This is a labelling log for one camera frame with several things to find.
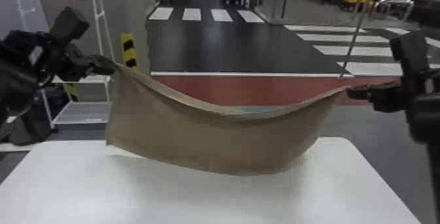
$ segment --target hazard stripe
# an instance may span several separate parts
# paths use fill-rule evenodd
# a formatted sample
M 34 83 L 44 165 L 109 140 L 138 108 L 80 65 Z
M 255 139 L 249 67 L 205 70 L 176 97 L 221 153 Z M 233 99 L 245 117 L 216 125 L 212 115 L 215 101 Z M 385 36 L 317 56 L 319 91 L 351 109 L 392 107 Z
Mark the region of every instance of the hazard stripe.
M 120 35 L 122 43 L 122 59 L 124 60 L 124 65 L 132 69 L 133 71 L 138 71 L 138 65 L 136 64 L 136 51 L 134 50 L 134 38 L 132 34 L 123 33 Z
M 64 90 L 70 95 L 72 101 L 78 101 L 78 89 L 73 83 L 65 83 Z

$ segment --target red stripe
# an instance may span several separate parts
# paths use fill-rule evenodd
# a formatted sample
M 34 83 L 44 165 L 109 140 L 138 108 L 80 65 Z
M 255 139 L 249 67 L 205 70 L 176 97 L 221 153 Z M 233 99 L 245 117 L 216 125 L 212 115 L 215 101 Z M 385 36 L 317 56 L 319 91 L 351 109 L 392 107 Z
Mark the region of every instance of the red stripe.
M 283 105 L 306 99 L 340 86 L 394 81 L 397 78 L 334 77 L 207 77 L 156 76 L 157 81 L 186 95 L 219 105 Z M 347 100 L 347 105 L 365 105 Z

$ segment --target beige cloth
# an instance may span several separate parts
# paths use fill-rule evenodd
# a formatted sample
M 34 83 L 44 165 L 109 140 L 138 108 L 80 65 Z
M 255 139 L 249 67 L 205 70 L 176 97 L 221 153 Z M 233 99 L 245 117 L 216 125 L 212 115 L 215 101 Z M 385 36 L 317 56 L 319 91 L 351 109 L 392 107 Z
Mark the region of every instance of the beige cloth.
M 234 175 L 287 169 L 316 141 L 321 123 L 346 89 L 271 112 L 244 113 L 194 99 L 123 65 L 117 73 L 107 144 L 170 164 Z

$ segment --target white line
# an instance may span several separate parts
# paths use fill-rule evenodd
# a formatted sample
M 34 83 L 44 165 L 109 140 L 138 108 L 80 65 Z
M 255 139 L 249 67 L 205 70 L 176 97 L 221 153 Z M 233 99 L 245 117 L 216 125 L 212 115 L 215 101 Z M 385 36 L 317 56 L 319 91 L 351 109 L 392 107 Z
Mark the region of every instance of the white line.
M 202 20 L 200 9 L 185 9 L 182 20 Z
M 11 143 L 0 143 L 0 152 L 30 151 L 34 146 L 36 146 L 36 144 L 17 146 Z
M 426 38 L 426 42 L 427 42 L 429 45 L 432 45 L 432 46 L 435 46 L 435 47 L 437 47 L 437 48 L 440 48 L 440 41 L 438 41 L 438 40 L 431 39 L 431 38 L 427 37 L 427 38 Z
M 341 32 L 355 32 L 356 28 L 349 28 L 344 26 L 295 26 L 285 25 L 290 31 L 341 31 Z M 364 29 L 359 29 L 360 33 L 366 33 Z
M 407 31 L 405 29 L 401 29 L 401 28 L 385 28 L 385 30 L 391 31 L 392 33 L 399 34 L 399 35 L 407 34 L 409 32 L 409 31 Z
M 346 46 L 323 46 L 314 45 L 315 49 L 325 55 L 345 56 L 348 48 Z M 392 57 L 389 47 L 353 47 L 352 56 L 387 56 Z
M 258 17 L 254 12 L 249 10 L 237 10 L 247 23 L 264 23 L 265 21 Z
M 214 76 L 214 77 L 338 77 L 339 73 L 239 73 L 239 72 L 161 72 L 153 71 L 151 76 Z
M 431 67 L 440 67 L 440 64 L 430 64 Z M 400 64 L 385 64 L 371 62 L 348 62 L 346 70 L 355 76 L 400 76 L 402 69 Z
M 405 30 L 405 29 L 401 29 L 401 28 L 385 28 L 388 31 L 391 31 L 392 33 L 396 33 L 399 35 L 403 35 L 408 33 L 409 31 Z M 430 37 L 426 37 L 426 42 L 429 45 L 432 45 L 434 47 L 440 48 L 440 41 L 432 39 Z
M 331 42 L 351 42 L 353 35 L 324 35 L 324 34 L 297 34 L 305 41 L 331 41 Z M 361 43 L 388 43 L 388 40 L 379 36 L 357 36 L 356 42 Z
M 168 20 L 173 12 L 173 8 L 158 7 L 151 15 L 149 20 Z
M 226 9 L 211 9 L 211 14 L 215 22 L 232 22 Z

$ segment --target metal shelf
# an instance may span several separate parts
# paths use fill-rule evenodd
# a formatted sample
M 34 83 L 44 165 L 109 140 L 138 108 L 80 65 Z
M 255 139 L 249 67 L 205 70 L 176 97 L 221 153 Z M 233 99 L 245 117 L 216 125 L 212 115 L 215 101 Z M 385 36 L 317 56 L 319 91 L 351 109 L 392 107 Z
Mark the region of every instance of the metal shelf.
M 74 82 L 62 81 L 58 76 L 55 76 L 53 83 L 100 84 L 100 83 L 108 83 L 109 81 L 110 81 L 110 76 L 105 76 L 105 75 L 91 75 L 91 76 L 87 76 L 87 78 L 81 79 L 80 81 L 74 81 Z
M 53 120 L 54 124 L 107 123 L 111 102 L 69 102 Z

